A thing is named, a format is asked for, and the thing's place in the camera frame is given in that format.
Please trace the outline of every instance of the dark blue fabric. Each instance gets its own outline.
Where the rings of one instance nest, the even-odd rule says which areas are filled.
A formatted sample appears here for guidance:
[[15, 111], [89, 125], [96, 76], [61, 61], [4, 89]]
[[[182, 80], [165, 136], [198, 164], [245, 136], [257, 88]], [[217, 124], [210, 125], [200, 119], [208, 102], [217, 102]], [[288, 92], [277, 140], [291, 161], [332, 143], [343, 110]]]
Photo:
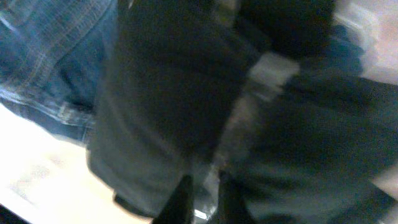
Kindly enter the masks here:
[[50, 118], [65, 125], [57, 134], [83, 141], [84, 134], [69, 133], [68, 126], [94, 124], [96, 88], [116, 39], [116, 5], [6, 0], [0, 10], [0, 98], [15, 103], [13, 112], [34, 121]]

